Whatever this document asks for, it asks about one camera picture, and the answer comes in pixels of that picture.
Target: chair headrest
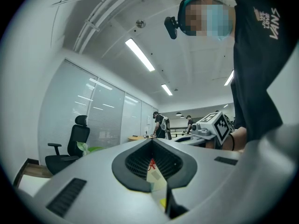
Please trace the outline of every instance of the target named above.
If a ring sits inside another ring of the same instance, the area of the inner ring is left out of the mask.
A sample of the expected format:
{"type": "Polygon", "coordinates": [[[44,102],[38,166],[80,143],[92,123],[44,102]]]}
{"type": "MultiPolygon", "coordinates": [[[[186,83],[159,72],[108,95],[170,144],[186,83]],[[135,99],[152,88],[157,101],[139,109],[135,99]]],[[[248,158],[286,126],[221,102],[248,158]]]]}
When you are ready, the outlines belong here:
{"type": "Polygon", "coordinates": [[[75,123],[77,125],[87,126],[86,118],[87,118],[87,115],[79,115],[76,117],[75,123]]]}

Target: black office chair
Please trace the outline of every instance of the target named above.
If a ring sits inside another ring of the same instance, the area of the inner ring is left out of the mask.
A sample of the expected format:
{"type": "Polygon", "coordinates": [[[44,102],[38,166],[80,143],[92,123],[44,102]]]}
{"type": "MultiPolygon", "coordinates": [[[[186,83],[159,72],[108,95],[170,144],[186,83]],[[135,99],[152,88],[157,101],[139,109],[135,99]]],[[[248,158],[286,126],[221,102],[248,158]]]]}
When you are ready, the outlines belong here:
{"type": "Polygon", "coordinates": [[[82,157],[83,151],[77,147],[77,142],[86,143],[88,139],[90,128],[87,127],[86,118],[86,115],[79,115],[75,119],[76,125],[74,125],[71,130],[71,137],[67,146],[67,152],[69,153],[69,155],[59,154],[58,147],[61,147],[61,144],[48,144],[48,146],[54,147],[56,152],[56,155],[47,156],[45,158],[46,165],[53,175],[60,172],[62,169],[72,164],[75,160],[82,157]]]}

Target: person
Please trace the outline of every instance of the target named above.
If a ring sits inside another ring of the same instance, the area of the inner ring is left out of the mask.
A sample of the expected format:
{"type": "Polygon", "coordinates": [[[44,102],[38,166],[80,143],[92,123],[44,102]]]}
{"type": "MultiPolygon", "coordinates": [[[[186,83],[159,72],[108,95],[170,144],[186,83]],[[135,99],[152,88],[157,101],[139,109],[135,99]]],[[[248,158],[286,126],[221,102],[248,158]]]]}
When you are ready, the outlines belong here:
{"type": "Polygon", "coordinates": [[[165,131],[161,129],[160,125],[162,124],[162,120],[163,120],[163,115],[159,114],[158,111],[155,111],[153,113],[153,119],[155,120],[156,126],[154,129],[154,133],[153,135],[155,135],[157,138],[162,138],[165,139],[165,131]]]}
{"type": "Polygon", "coordinates": [[[234,44],[234,78],[231,90],[235,105],[235,128],[223,144],[241,150],[269,130],[282,125],[267,93],[291,55],[298,37],[274,0],[235,0],[230,7],[222,0],[182,0],[178,26],[186,35],[209,36],[234,44]]]}
{"type": "Polygon", "coordinates": [[[187,134],[188,134],[192,129],[193,120],[191,118],[191,115],[187,115],[186,119],[188,119],[188,127],[187,127],[187,134]]]}

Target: wristband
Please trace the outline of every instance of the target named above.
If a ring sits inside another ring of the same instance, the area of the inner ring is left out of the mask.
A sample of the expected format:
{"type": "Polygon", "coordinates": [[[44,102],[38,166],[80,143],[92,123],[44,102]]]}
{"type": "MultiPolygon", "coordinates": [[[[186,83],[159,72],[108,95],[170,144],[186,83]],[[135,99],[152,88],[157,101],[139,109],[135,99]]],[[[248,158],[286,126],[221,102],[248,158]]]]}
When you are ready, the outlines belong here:
{"type": "Polygon", "coordinates": [[[232,149],[232,151],[234,150],[234,148],[235,148],[235,139],[234,139],[234,137],[233,137],[233,135],[231,135],[230,133],[228,134],[230,137],[232,137],[232,140],[233,140],[233,149],[232,149]]]}

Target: ceiling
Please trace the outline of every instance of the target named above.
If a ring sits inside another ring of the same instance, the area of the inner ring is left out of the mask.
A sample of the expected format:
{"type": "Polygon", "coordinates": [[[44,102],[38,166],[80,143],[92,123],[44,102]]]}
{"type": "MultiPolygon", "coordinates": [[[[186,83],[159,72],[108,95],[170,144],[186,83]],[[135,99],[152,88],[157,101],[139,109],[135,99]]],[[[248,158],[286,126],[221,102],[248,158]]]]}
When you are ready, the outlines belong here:
{"type": "MultiPolygon", "coordinates": [[[[210,106],[210,107],[204,107],[204,108],[198,108],[198,109],[191,109],[191,110],[183,110],[183,111],[179,111],[182,113],[182,115],[184,115],[185,117],[187,117],[187,115],[191,115],[191,117],[193,118],[200,118],[200,117],[204,117],[206,115],[208,115],[209,113],[213,113],[216,110],[222,111],[224,114],[228,113],[228,112],[232,112],[234,108],[234,104],[228,104],[228,106],[226,106],[224,108],[224,105],[215,105],[215,106],[210,106]]],[[[177,112],[164,112],[163,115],[167,116],[169,119],[180,119],[180,116],[176,116],[177,112]]]]}
{"type": "MultiPolygon", "coordinates": [[[[99,1],[76,3],[68,19],[64,46],[73,49],[84,21],[99,1]]],[[[167,16],[177,17],[180,2],[128,0],[101,24],[100,31],[91,37],[83,55],[99,62],[107,61],[104,64],[108,69],[152,96],[163,107],[183,104],[186,100],[194,104],[194,108],[228,103],[228,100],[232,102],[230,87],[224,86],[224,83],[233,69],[234,40],[230,37],[223,41],[191,37],[180,30],[177,39],[172,40],[164,26],[164,19],[167,16]],[[138,19],[146,21],[144,28],[136,27],[138,19]],[[149,72],[126,46],[125,41],[129,38],[134,39],[155,71],[149,72]],[[168,96],[162,89],[161,84],[164,83],[173,96],[168,96]],[[216,97],[227,100],[212,102],[216,97]]]]}

